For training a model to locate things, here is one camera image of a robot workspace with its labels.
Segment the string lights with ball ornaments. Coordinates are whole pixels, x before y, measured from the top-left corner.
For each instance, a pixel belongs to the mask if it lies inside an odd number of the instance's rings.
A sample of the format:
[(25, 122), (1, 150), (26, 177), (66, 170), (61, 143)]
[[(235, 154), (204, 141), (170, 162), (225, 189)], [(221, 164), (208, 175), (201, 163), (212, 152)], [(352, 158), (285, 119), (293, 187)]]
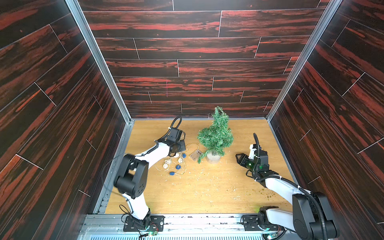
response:
[(186, 145), (186, 149), (183, 152), (177, 153), (174, 157), (167, 157), (155, 164), (154, 167), (159, 172), (166, 172), (170, 176), (182, 176), (187, 171), (187, 158), (190, 158), (192, 154), (191, 147), (200, 149), (198, 143), (191, 143)]

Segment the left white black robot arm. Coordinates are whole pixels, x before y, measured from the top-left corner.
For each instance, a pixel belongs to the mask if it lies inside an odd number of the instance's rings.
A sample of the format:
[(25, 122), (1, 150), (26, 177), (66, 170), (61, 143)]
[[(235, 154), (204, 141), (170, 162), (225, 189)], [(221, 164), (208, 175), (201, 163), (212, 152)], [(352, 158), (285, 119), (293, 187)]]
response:
[(134, 220), (144, 224), (151, 216), (144, 198), (149, 169), (158, 161), (173, 157), (185, 149), (185, 133), (177, 128), (169, 128), (152, 148), (138, 155), (126, 154), (123, 157), (113, 184), (127, 200)]

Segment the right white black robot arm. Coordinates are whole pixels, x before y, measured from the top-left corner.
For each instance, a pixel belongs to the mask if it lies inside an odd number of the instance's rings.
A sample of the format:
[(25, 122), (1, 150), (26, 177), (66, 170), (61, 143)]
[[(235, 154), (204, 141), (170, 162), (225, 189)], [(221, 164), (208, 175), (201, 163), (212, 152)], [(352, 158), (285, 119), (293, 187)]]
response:
[(256, 144), (250, 154), (237, 154), (237, 163), (246, 168), (246, 175), (264, 188), (274, 191), (292, 205), (292, 212), (276, 206), (261, 207), (257, 216), (242, 217), (245, 230), (291, 231), (302, 240), (330, 240), (340, 236), (340, 228), (328, 198), (311, 192), (270, 170), (268, 153)]

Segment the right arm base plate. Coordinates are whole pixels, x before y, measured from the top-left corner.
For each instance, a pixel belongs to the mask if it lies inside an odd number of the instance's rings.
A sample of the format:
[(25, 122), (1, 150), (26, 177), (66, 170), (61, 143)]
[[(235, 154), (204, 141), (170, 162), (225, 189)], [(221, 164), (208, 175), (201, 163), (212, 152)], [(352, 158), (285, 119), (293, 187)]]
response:
[(244, 226), (246, 232), (250, 231), (269, 231), (270, 227), (263, 214), (261, 215), (242, 215), (240, 219), (241, 225)]

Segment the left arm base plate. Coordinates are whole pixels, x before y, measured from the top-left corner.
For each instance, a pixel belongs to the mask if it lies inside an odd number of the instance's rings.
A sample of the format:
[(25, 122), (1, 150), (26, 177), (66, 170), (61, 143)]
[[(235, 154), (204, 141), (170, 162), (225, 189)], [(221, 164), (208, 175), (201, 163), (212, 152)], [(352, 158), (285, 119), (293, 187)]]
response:
[(127, 216), (124, 222), (124, 232), (162, 232), (164, 229), (165, 216), (150, 215), (144, 220), (138, 220)]

